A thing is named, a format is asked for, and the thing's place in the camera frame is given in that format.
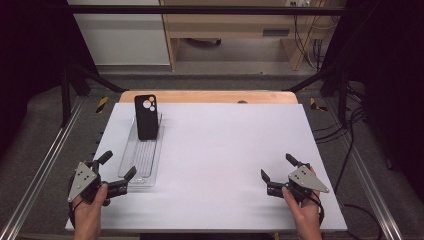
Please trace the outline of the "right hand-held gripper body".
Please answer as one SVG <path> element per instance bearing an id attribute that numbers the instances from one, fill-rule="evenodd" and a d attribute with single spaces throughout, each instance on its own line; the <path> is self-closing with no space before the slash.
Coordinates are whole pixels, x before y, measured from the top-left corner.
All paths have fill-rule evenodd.
<path id="1" fill-rule="evenodd" d="M 267 184 L 267 194 L 283 197 L 282 188 L 287 188 L 298 203 L 309 197 L 313 191 L 328 193 L 329 189 L 314 175 L 309 165 L 302 165 L 288 175 L 286 183 L 270 182 Z"/>

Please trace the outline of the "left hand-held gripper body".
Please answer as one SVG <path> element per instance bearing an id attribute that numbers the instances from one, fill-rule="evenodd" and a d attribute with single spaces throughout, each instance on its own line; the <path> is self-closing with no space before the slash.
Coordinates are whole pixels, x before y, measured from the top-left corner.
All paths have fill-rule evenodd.
<path id="1" fill-rule="evenodd" d="M 87 165 L 80 162 L 73 175 L 67 201 L 71 203 L 77 196 L 80 196 L 87 203 L 92 203 L 102 184 L 98 166 L 95 163 Z M 107 199 L 125 195 L 128 184 L 129 174 L 126 174 L 122 180 L 108 183 Z"/>

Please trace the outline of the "clear plastic rack tray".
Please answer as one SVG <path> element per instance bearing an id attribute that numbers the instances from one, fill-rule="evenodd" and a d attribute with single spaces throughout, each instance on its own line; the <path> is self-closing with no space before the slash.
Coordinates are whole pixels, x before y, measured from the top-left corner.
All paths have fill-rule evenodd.
<path id="1" fill-rule="evenodd" d="M 118 176 L 123 178 L 132 167 L 136 169 L 135 176 L 128 184 L 128 188 L 131 191 L 141 191 L 144 188 L 155 186 L 164 135 L 161 113 L 158 114 L 158 118 L 159 130 L 157 138 L 154 140 L 139 140 L 136 120 L 132 121 L 127 144 L 118 170 Z"/>

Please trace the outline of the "black phone case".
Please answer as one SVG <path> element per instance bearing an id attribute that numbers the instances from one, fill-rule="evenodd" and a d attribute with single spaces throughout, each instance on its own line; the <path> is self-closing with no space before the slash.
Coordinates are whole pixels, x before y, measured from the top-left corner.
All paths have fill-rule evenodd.
<path id="1" fill-rule="evenodd" d="M 155 140 L 159 131 L 156 96 L 137 95 L 134 98 L 138 138 Z"/>

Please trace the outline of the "person's right hand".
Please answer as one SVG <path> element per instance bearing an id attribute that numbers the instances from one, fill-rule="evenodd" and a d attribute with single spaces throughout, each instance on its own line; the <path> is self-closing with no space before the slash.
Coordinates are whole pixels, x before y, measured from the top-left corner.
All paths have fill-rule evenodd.
<path id="1" fill-rule="evenodd" d="M 299 204 L 292 193 L 285 187 L 282 188 L 284 200 L 289 206 L 296 230 L 300 240 L 322 240 L 319 223 L 319 192 L 314 191 L 310 197 Z"/>

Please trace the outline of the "person's left hand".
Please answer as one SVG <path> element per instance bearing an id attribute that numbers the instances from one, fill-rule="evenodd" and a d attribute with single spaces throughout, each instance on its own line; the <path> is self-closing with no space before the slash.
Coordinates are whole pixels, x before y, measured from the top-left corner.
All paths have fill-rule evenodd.
<path id="1" fill-rule="evenodd" d="M 81 196 L 74 199 L 74 240 L 98 240 L 101 233 L 101 210 L 107 192 L 108 186 L 102 184 L 91 204 L 84 202 Z"/>

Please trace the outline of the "yellow black tape strip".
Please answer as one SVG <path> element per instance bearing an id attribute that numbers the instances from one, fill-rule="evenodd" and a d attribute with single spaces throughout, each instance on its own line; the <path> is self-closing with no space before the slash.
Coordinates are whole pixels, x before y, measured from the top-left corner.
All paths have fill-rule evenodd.
<path id="1" fill-rule="evenodd" d="M 316 101 L 315 101 L 315 98 L 310 98 L 310 108 L 312 110 L 318 110 L 318 111 L 322 111 L 322 112 L 328 111 L 328 108 L 327 107 L 323 107 L 323 106 L 320 107 L 320 106 L 318 106 L 317 103 L 316 103 Z"/>
<path id="2" fill-rule="evenodd" d="M 99 104 L 98 104 L 97 109 L 96 109 L 96 113 L 101 113 L 103 111 L 108 99 L 109 99 L 109 97 L 107 97 L 107 96 L 102 97 L 100 99 Z"/>

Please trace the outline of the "white table cover board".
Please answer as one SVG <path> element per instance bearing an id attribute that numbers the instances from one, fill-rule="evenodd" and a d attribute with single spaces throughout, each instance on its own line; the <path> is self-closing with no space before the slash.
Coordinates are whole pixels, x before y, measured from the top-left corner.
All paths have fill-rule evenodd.
<path id="1" fill-rule="evenodd" d="M 286 181 L 309 163 L 330 182 L 299 104 L 164 104 L 156 183 L 103 208 L 117 232 L 275 232 L 291 230 L 290 209 L 266 192 L 261 175 Z"/>

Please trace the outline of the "white partition panel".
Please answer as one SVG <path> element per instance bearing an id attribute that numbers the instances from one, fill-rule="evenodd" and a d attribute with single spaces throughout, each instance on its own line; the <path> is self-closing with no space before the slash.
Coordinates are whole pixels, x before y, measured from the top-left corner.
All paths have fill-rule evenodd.
<path id="1" fill-rule="evenodd" d="M 169 65 L 160 14 L 75 14 L 98 66 Z"/>

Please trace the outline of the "black curtain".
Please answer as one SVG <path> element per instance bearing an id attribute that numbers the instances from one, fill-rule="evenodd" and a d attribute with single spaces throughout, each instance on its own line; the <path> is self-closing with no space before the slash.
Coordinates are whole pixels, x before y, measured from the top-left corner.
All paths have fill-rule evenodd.
<path id="1" fill-rule="evenodd" d="M 327 59 L 360 28 L 348 79 L 365 85 L 365 109 L 392 163 L 424 201 L 424 0 L 347 0 L 370 11 L 343 16 Z"/>
<path id="2" fill-rule="evenodd" d="M 65 67 L 96 72 L 67 0 L 0 0 L 0 160 L 29 100 L 60 84 Z"/>

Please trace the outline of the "light wooden desk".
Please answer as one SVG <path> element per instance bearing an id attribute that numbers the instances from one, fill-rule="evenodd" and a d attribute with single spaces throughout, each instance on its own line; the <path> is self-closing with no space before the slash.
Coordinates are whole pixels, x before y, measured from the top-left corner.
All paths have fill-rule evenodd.
<path id="1" fill-rule="evenodd" d="M 347 0 L 311 0 L 310 7 L 343 7 Z M 162 6 L 250 6 L 286 7 L 286 0 L 159 0 Z M 279 39 L 291 68 L 301 68 L 310 43 L 331 39 L 338 24 L 335 16 L 290 15 L 203 15 L 165 14 L 163 16 L 170 41 L 183 38 Z"/>

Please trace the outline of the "aluminium floor rail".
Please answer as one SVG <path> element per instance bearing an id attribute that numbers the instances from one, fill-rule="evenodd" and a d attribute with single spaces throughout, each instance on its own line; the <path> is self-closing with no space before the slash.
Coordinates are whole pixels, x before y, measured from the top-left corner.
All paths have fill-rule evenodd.
<path id="1" fill-rule="evenodd" d="M 15 240 L 18 236 L 86 101 L 86 97 L 76 98 L 68 122 L 60 128 L 25 194 L 0 231 L 0 240 Z"/>
<path id="2" fill-rule="evenodd" d="M 328 106 L 329 112 L 336 125 L 343 127 L 337 118 L 338 103 L 332 98 L 325 98 L 324 102 Z M 361 157 L 355 146 L 357 138 L 353 133 L 353 121 L 357 118 L 357 115 L 362 112 L 362 107 L 358 106 L 356 108 L 352 108 L 351 111 L 346 113 L 347 132 L 341 137 L 341 139 L 348 152 L 347 159 L 351 160 L 356 176 L 360 181 L 362 189 L 364 190 L 374 216 L 376 217 L 377 223 L 379 224 L 385 238 L 387 240 L 404 240 L 403 235 L 401 234 L 400 229 L 383 198 L 383 195 L 378 189 L 370 170 L 365 165 L 364 159 Z"/>

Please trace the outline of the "black frame strut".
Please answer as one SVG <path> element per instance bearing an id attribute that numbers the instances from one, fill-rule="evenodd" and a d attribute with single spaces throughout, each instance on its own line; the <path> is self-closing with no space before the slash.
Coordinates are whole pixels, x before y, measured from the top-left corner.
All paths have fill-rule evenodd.
<path id="1" fill-rule="evenodd" d="M 337 118 L 343 127 L 347 126 L 346 111 L 347 111 L 347 73 L 342 67 L 336 65 L 329 65 L 321 69 L 318 73 L 312 75 L 306 80 L 289 87 L 288 92 L 297 93 L 305 87 L 323 80 L 324 83 L 321 87 L 320 93 L 323 97 L 331 96 L 335 91 L 338 91 L 338 108 Z"/>
<path id="2" fill-rule="evenodd" d="M 86 80 L 91 79 L 115 93 L 123 93 L 125 89 L 101 77 L 80 65 L 68 65 L 61 73 L 62 123 L 65 127 L 71 119 L 70 87 L 78 96 L 88 96 L 91 88 Z"/>

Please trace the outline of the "black horizontal frame bar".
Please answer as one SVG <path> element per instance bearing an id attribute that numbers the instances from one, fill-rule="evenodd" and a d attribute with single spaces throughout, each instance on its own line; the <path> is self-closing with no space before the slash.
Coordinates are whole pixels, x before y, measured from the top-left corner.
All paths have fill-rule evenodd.
<path id="1" fill-rule="evenodd" d="M 144 6 L 144 5 L 69 5 L 76 14 L 209 14 L 209 15 L 304 15 L 342 16 L 347 8 L 250 7 L 250 6 Z"/>

